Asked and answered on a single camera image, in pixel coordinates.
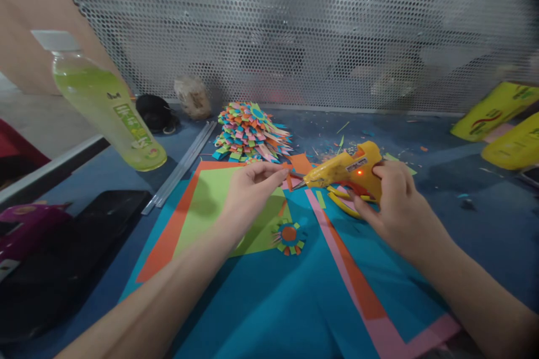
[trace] forearm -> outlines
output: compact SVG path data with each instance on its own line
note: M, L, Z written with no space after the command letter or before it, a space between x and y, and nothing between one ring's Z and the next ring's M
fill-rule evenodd
M228 221L218 220L57 358L161 358L248 227Z
M416 264L488 358L535 357L539 316L452 241Z

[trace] yellow bag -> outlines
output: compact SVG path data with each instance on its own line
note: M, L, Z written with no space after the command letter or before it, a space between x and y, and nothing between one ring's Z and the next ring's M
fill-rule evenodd
M480 141L537 100L538 87L504 81L457 122L451 133L464 140Z
M539 112L486 146L481 157L505 169L539 163Z

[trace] table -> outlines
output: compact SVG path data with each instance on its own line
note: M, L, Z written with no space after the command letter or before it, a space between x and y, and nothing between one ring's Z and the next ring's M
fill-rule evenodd
M337 151L342 135L344 147L372 140L382 150L408 162L418 173L418 190L431 203L459 246L477 260L514 296L539 311L539 222L533 212L539 201L536 191L515 174L481 159L484 142L469 143L449 134L454 117L326 113L265 109L274 122L287 125L296 152L306 152L313 163ZM339 134L337 131L350 122ZM180 131L156 136L168 153L161 168L140 173L131 169L108 147L77 169L69 178L40 199L49 204L73 201L68 212L81 212L99 193L113 189L155 192L165 181L205 122L184 120ZM202 150L212 153L211 140ZM460 208L460 194L469 194L477 211ZM81 310L64 324L34 340L5 346L8 358L50 358L96 322L118 301L145 244L159 209L142 217L112 265Z

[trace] metal mesh wall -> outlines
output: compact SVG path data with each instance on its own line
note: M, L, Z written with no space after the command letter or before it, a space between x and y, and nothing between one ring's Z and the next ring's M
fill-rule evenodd
M74 0L135 94L198 75L224 100L465 112L536 80L532 0Z

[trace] colorful paper strips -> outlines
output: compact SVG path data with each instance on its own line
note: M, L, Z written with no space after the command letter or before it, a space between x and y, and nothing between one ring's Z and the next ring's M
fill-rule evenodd
M219 147L213 157L222 160L229 155L231 162L267 160L278 162L279 155L290 155L290 133L282 130L284 125L275 125L271 115L266 114L256 103L230 103L219 114L223 131L215 141Z

